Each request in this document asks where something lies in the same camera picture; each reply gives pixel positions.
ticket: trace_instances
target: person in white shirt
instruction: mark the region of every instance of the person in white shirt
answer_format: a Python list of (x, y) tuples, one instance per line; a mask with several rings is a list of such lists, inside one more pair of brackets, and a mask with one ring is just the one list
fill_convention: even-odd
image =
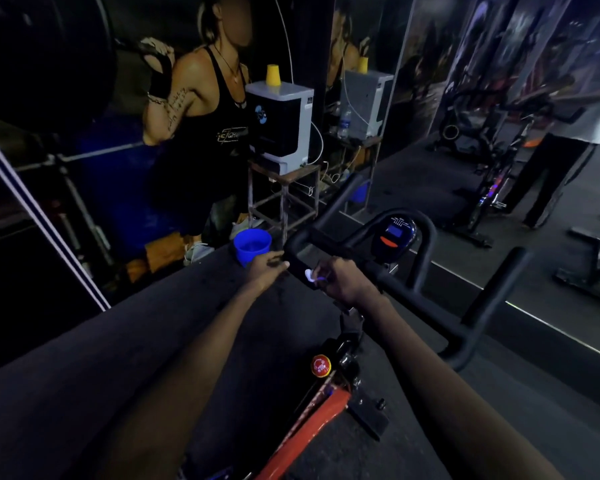
[(567, 183), (578, 176), (600, 144), (600, 90), (554, 96), (552, 101), (558, 104), (557, 112), (561, 114), (572, 114), (580, 107), (586, 108), (586, 112), (574, 124), (553, 124), (502, 201), (505, 206), (503, 213), (512, 213), (547, 169), (548, 174), (536, 202), (523, 221), (531, 229), (546, 222), (545, 212), (551, 211), (547, 206), (559, 198)]

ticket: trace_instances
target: water bottle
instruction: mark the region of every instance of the water bottle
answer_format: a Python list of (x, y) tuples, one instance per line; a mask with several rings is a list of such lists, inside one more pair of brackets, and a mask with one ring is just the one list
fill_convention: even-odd
[(351, 108), (347, 107), (340, 117), (340, 127), (338, 128), (338, 138), (346, 139), (349, 137), (349, 127), (351, 126)]

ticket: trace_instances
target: digital display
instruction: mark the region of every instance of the digital display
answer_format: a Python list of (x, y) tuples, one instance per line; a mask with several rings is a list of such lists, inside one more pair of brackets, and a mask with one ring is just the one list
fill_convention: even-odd
[(402, 235), (402, 229), (399, 229), (399, 228), (398, 228), (398, 227), (396, 227), (396, 226), (392, 226), (392, 225), (390, 225), (389, 227), (387, 227), (387, 228), (386, 228), (386, 231), (387, 231), (388, 233), (391, 233), (391, 234), (393, 234), (393, 235), (394, 235), (394, 236), (396, 236), (396, 237), (400, 237), (400, 236)]

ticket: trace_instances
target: necklace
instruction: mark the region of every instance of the necklace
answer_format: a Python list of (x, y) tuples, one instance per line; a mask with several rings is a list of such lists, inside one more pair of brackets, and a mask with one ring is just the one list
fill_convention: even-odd
[(226, 61), (224, 56), (220, 53), (220, 51), (216, 47), (216, 44), (213, 44), (213, 48), (216, 49), (216, 52), (218, 53), (218, 55), (220, 55), (220, 57), (222, 57), (222, 60), (224, 60), (224, 63), (226, 64), (226, 66), (229, 67), (229, 72), (231, 72), (231, 75), (233, 76), (233, 81), (237, 84), (238, 76), (240, 75), (240, 59), (238, 59), (238, 70), (236, 72), (234, 72), (233, 69), (231, 69), (231, 65), (229, 65), (229, 62)]

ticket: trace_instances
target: yellow cup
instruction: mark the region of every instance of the yellow cup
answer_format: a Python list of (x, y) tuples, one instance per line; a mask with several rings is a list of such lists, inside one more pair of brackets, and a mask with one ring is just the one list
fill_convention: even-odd
[(369, 70), (369, 58), (368, 57), (360, 57), (358, 61), (358, 72), (360, 74), (366, 74)]
[(269, 64), (267, 66), (267, 85), (268, 86), (281, 86), (280, 81), (280, 67), (275, 64)]

